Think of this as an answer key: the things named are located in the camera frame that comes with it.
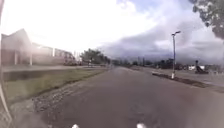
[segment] lamp post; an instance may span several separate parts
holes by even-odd
[[[173,37],[173,73],[171,78],[174,79],[175,78],[175,63],[176,63],[176,50],[175,50],[175,36],[176,34],[181,33],[181,31],[177,31],[174,34],[172,34]]]
[[[222,59],[223,59],[223,62],[222,62],[222,73],[224,73],[224,42],[223,42],[223,53],[222,53]]]

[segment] road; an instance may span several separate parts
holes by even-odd
[[[33,99],[36,114],[52,128],[136,128],[139,122],[148,128],[224,126],[223,94],[126,68],[62,90],[69,93],[60,102],[54,101],[60,89]]]

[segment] grass verge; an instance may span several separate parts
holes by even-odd
[[[9,102],[12,103],[91,77],[105,70],[106,69],[75,69],[55,74],[44,74],[39,78],[7,81],[5,82],[4,88]]]

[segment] house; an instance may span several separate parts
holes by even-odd
[[[1,58],[3,65],[31,64],[31,43],[24,29],[11,35],[2,35]]]
[[[65,50],[31,42],[24,29],[11,35],[2,35],[3,65],[63,65],[75,58]]]

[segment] cloud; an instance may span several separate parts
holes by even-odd
[[[146,31],[156,24],[148,15],[128,0],[7,0],[2,30],[25,28],[37,43],[82,51]]]
[[[181,34],[176,36],[177,61],[191,63],[198,59],[209,64],[223,61],[222,41],[214,36],[211,28],[204,26],[187,1],[158,0],[156,6],[149,4],[148,8],[149,12],[155,12],[150,16],[152,21],[157,21],[153,28],[101,49],[107,49],[104,52],[112,57],[172,58],[171,34],[180,30]]]

